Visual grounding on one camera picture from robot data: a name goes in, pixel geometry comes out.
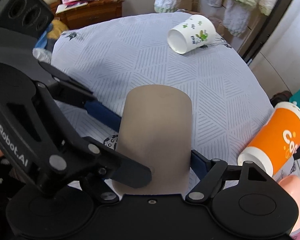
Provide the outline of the pink cup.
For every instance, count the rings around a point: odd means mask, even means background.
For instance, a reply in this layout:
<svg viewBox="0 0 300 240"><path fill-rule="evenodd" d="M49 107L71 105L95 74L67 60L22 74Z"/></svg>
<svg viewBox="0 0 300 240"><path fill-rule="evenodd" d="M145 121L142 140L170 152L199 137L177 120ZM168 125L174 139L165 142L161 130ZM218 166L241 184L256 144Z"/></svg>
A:
<svg viewBox="0 0 300 240"><path fill-rule="evenodd" d="M279 181L279 185L294 199L298 206L299 215L290 233L291 236L300 232L300 178L296 175L289 175Z"/></svg>

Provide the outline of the patterned white table cover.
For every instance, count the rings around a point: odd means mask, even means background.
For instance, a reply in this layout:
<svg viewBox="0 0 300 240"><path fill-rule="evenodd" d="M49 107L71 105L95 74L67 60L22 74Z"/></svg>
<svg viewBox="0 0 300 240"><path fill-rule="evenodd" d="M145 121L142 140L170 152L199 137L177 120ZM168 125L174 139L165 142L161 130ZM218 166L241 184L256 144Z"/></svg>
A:
<svg viewBox="0 0 300 240"><path fill-rule="evenodd" d="M118 18L62 33L51 63L122 114L128 92L166 85L192 101L192 148L230 165L273 112L269 98L242 58L216 36L211 46L184 55L167 43L183 12Z"/></svg>

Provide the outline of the white green-print paper cup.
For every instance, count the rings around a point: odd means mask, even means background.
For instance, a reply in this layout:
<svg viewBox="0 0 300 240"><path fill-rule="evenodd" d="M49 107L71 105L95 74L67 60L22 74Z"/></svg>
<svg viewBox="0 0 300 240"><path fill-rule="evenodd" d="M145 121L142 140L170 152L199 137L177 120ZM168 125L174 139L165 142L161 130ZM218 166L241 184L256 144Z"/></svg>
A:
<svg viewBox="0 0 300 240"><path fill-rule="evenodd" d="M191 15L183 23L169 30L167 42L174 52L185 54L213 43L216 34L215 26L208 18L203 15Z"/></svg>

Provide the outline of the brown wooden cabinet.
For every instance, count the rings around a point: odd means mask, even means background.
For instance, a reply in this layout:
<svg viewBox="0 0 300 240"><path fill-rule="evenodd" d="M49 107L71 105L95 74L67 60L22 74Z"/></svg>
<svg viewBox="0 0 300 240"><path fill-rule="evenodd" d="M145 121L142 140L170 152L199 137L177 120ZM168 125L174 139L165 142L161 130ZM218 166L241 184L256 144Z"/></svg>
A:
<svg viewBox="0 0 300 240"><path fill-rule="evenodd" d="M125 0L98 0L56 14L69 29L80 29L92 24L122 17Z"/></svg>

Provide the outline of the orange paper cup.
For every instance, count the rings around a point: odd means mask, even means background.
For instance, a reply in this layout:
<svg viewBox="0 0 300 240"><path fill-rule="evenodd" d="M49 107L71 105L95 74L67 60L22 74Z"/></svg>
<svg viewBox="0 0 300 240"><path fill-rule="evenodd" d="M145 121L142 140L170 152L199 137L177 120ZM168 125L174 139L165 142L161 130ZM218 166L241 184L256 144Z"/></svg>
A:
<svg viewBox="0 0 300 240"><path fill-rule="evenodd" d="M239 154L237 164L252 161L269 176L275 175L300 146L300 108L279 102L247 147Z"/></svg>

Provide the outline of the black light stand pole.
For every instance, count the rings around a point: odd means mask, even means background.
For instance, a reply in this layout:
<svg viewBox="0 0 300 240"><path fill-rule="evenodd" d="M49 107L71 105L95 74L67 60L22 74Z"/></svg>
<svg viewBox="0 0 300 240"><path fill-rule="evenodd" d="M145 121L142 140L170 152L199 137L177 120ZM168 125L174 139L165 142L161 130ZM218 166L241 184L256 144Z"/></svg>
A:
<svg viewBox="0 0 300 240"><path fill-rule="evenodd" d="M250 33L247 41L238 51L245 63L249 63L261 50L268 38L286 13L293 0L277 0L274 9L269 16L261 16L256 27Z"/></svg>

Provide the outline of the tan cylindrical tumbler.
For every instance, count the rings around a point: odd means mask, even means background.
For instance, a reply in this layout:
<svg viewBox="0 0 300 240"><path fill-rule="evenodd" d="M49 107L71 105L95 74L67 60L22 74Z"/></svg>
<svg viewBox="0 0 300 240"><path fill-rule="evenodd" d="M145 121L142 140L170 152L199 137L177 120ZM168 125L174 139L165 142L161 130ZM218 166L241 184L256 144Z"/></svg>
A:
<svg viewBox="0 0 300 240"><path fill-rule="evenodd" d="M117 152L151 170L152 181L134 189L117 181L123 194L182 194L188 189L191 159L192 102L173 87L146 85L126 97Z"/></svg>

